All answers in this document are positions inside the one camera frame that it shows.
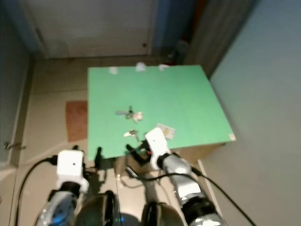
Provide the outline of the dark robot leg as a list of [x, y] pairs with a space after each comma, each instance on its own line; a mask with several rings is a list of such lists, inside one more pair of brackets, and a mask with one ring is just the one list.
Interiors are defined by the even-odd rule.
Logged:
[[141, 224], [142, 226], [187, 226], [178, 211], [165, 202], [145, 204]]
[[116, 196], [112, 190], [86, 199], [73, 226], [113, 226]]

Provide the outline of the dark robot left leg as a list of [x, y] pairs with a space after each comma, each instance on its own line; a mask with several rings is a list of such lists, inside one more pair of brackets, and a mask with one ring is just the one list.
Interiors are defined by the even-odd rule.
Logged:
[[73, 226], [113, 226], [116, 196], [112, 190], [86, 199]]

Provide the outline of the key bunch with white charm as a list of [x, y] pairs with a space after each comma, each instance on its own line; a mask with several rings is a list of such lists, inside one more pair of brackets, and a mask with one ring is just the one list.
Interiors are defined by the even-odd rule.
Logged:
[[138, 123], [143, 119], [143, 112], [135, 112], [133, 106], [129, 106], [127, 110], [115, 111], [115, 115], [123, 116], [126, 120], [132, 120], [134, 123]]

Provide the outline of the green-topped cardboard box table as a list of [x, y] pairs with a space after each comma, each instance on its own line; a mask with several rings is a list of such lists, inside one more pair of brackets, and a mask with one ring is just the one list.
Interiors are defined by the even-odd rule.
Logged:
[[[88, 81], [88, 152], [94, 160], [98, 147], [103, 158], [125, 156], [126, 145], [137, 146], [140, 136], [162, 123], [175, 129], [170, 149], [231, 142], [234, 134], [219, 99], [200, 66], [170, 66], [160, 71], [147, 66], [138, 73], [134, 66], [118, 66], [113, 75], [109, 67], [90, 67]], [[133, 106], [142, 112], [138, 123], [115, 115]], [[138, 138], [123, 137], [129, 130]]]

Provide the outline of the brown floor mat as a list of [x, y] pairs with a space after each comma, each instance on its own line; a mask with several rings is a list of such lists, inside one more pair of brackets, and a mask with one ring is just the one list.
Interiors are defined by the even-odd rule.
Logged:
[[70, 143], [88, 138], [88, 101], [67, 101], [66, 130]]

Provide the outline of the dark robot right leg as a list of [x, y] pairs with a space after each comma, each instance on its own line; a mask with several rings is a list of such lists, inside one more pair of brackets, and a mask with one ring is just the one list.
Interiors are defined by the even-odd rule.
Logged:
[[141, 224], [142, 226], [187, 226], [178, 211], [165, 202], [145, 204]]

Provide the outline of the grey door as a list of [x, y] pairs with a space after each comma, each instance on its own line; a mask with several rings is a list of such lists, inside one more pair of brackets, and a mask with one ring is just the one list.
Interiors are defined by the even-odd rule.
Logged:
[[2, 164], [19, 163], [23, 149], [6, 151], [5, 142], [23, 144], [32, 47], [36, 45], [22, 0], [0, 0], [0, 135]]

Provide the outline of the white card with yellow logo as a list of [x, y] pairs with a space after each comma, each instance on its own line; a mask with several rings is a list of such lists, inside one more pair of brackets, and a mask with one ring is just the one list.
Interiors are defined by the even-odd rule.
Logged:
[[174, 128], [163, 125], [162, 123], [157, 123], [156, 127], [163, 132], [165, 138], [170, 140], [174, 139], [176, 131]]

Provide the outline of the grey curtain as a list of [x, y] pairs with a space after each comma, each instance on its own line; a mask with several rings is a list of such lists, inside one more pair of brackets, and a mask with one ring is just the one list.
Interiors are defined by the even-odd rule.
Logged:
[[259, 0], [208, 0], [191, 39], [184, 65], [215, 73]]

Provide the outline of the white door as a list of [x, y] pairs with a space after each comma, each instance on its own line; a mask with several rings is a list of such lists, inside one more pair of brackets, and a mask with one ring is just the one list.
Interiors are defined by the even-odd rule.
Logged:
[[45, 58], [151, 51], [158, 0], [22, 0], [22, 6]]

